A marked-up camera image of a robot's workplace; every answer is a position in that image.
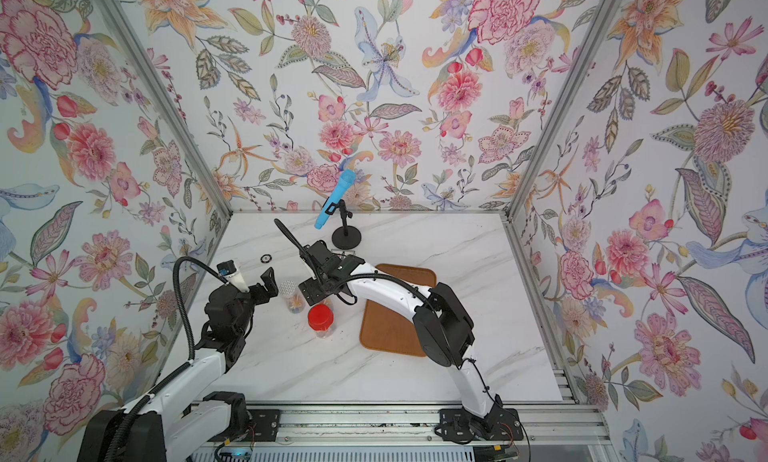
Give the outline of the clear jar with candies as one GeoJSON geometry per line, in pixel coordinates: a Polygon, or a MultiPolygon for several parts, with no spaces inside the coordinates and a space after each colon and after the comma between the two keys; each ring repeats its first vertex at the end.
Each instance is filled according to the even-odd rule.
{"type": "Polygon", "coordinates": [[[283,279],[278,282],[278,295],[290,313],[299,314],[306,306],[298,284],[293,279],[283,279]]]}

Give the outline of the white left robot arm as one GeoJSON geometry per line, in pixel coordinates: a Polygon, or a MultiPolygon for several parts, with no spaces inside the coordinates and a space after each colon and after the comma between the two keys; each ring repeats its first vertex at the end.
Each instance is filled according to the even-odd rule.
{"type": "Polygon", "coordinates": [[[274,270],[246,286],[232,262],[218,267],[226,283],[205,306],[195,355],[138,399],[88,422],[79,461],[184,461],[204,443],[232,442],[253,426],[245,396],[204,392],[235,365],[253,328],[254,309],[279,295],[274,270]]]}

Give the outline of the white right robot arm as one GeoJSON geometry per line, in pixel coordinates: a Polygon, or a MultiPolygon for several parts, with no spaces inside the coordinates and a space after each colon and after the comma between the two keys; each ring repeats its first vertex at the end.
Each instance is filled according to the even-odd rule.
{"type": "Polygon", "coordinates": [[[485,382],[475,358],[474,322],[449,285],[412,284],[360,257],[336,254],[323,241],[303,245],[282,221],[274,223],[312,274],[299,284],[299,290],[310,305],[308,323],[313,330],[325,331],[334,322],[331,308],[324,303],[328,297],[370,300],[409,320],[425,355],[448,370],[461,407],[440,411],[436,436],[460,445],[530,440],[518,412],[505,408],[485,382]]]}

